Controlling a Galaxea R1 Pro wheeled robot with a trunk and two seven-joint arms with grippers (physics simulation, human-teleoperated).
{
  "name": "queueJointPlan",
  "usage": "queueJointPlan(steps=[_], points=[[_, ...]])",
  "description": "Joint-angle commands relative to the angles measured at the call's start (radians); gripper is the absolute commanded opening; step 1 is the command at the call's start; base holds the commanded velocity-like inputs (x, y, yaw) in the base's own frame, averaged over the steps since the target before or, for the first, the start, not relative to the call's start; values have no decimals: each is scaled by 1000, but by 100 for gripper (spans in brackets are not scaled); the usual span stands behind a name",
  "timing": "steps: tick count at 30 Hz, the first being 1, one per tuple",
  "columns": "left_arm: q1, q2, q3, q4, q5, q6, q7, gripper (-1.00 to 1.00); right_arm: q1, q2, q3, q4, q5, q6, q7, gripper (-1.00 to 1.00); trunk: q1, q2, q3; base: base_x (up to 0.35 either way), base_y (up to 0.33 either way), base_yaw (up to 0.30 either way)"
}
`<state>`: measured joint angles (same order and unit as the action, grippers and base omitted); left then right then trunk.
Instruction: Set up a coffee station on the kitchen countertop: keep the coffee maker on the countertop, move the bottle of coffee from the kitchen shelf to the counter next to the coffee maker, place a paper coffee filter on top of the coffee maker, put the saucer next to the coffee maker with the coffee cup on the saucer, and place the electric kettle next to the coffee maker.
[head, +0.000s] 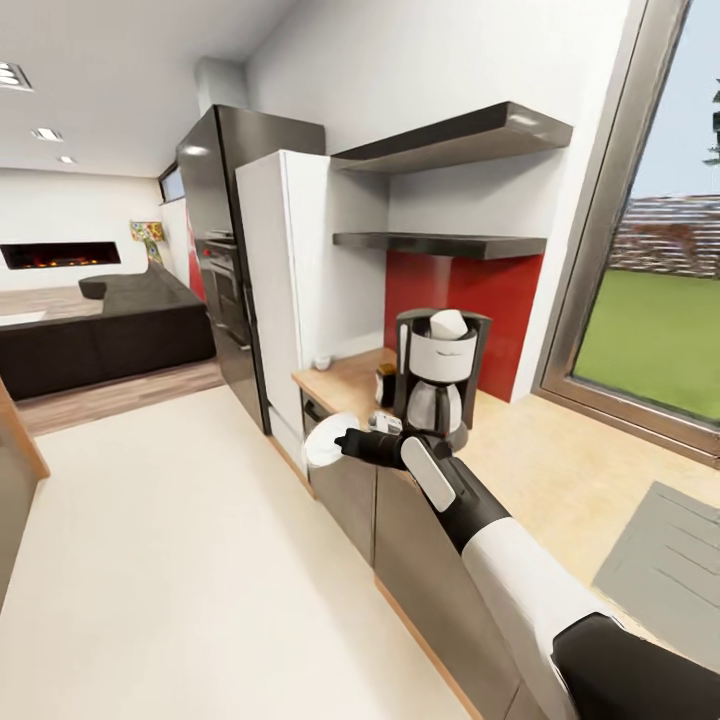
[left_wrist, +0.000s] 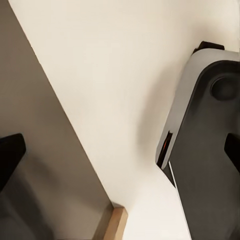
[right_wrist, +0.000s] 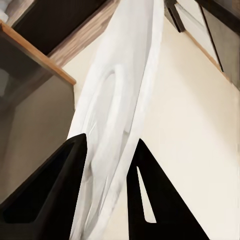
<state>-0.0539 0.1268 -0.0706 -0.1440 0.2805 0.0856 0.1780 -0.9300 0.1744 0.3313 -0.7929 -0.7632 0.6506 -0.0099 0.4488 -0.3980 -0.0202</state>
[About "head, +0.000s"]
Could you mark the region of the saucer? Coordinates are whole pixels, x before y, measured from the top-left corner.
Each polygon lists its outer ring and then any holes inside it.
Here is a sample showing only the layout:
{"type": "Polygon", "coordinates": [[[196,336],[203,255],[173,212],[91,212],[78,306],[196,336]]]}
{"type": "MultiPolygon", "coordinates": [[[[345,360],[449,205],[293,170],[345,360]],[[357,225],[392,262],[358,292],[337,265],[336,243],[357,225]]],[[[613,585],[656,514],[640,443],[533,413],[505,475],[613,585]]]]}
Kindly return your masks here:
{"type": "Polygon", "coordinates": [[[342,458],[341,446],[335,445],[337,437],[344,437],[349,428],[359,429],[359,420],[353,413],[335,413],[320,423],[305,439],[304,457],[306,467],[324,467],[342,458]]]}

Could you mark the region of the paper coffee filter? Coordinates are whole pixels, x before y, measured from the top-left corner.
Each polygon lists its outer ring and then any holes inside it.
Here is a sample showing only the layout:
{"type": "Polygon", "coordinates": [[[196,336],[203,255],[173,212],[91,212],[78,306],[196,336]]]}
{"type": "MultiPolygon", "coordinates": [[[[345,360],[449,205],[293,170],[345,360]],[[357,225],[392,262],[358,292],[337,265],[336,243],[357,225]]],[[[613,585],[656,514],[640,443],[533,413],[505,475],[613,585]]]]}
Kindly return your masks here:
{"type": "Polygon", "coordinates": [[[439,311],[431,317],[431,337],[441,341],[455,341],[467,333],[467,325],[457,309],[439,311]]]}

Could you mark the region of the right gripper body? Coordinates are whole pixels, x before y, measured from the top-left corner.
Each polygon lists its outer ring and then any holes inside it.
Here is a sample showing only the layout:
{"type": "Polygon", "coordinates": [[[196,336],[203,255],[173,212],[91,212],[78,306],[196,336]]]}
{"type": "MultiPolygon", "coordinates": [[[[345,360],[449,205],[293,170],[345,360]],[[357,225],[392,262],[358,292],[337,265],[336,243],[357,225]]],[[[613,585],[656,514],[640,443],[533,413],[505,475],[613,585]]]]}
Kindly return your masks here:
{"type": "Polygon", "coordinates": [[[362,459],[368,464],[383,466],[379,456],[379,447],[387,435],[387,433],[375,433],[375,431],[366,433],[359,429],[349,428],[345,431],[343,443],[340,444],[341,453],[362,459]]]}

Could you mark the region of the bottle of coffee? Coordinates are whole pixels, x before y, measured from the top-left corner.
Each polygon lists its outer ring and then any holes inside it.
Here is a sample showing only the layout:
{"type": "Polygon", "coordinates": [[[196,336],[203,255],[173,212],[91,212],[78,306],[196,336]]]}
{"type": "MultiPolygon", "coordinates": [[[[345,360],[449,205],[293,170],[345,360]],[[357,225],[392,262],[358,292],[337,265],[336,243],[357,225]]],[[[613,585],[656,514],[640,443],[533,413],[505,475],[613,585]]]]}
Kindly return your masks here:
{"type": "Polygon", "coordinates": [[[381,409],[390,411],[395,401],[395,375],[397,367],[390,364],[379,365],[375,370],[378,382],[378,389],[375,401],[381,409]]]}

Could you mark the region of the coffee cup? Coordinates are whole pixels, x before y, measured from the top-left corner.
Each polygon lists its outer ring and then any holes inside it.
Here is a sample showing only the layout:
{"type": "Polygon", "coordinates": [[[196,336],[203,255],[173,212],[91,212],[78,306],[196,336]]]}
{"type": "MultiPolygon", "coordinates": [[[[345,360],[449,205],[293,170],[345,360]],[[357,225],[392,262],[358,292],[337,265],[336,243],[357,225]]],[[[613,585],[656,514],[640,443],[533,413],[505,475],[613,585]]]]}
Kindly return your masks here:
{"type": "Polygon", "coordinates": [[[332,362],[332,356],[327,354],[320,354],[319,356],[315,357],[315,365],[318,367],[321,371],[327,371],[329,367],[331,366],[332,362]]]}

